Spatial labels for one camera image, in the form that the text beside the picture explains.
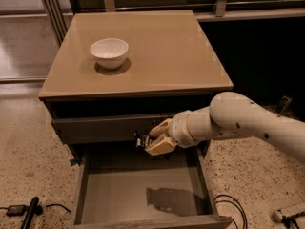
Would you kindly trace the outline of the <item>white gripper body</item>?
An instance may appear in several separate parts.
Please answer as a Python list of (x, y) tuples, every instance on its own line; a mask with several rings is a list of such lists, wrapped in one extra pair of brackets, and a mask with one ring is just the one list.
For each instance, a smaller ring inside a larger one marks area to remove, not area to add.
[(198, 141), (192, 138), (188, 128), (188, 117), (190, 114), (190, 111), (178, 113), (171, 119), (169, 124), (169, 138), (176, 146), (181, 148), (189, 148), (198, 144)]

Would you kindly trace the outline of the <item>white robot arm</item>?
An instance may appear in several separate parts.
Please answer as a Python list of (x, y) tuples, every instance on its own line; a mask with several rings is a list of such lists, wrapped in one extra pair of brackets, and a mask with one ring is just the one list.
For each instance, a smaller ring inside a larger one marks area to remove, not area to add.
[(234, 92), (216, 95), (208, 107), (164, 120), (150, 131), (154, 141), (145, 151), (158, 156), (172, 152), (177, 146), (189, 148), (206, 140), (244, 135), (259, 138), (305, 163), (305, 123), (274, 114)]

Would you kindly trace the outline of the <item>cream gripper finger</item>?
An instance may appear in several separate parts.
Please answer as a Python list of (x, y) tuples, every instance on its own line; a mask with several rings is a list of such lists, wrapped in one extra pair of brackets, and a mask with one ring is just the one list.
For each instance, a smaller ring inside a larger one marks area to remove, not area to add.
[(176, 144), (166, 134), (162, 134), (156, 140), (153, 140), (145, 151), (151, 156), (159, 156), (172, 152)]
[(160, 135), (167, 133), (170, 123), (171, 120), (169, 118), (165, 119), (159, 125), (152, 128), (149, 132), (149, 135), (152, 137), (159, 137)]

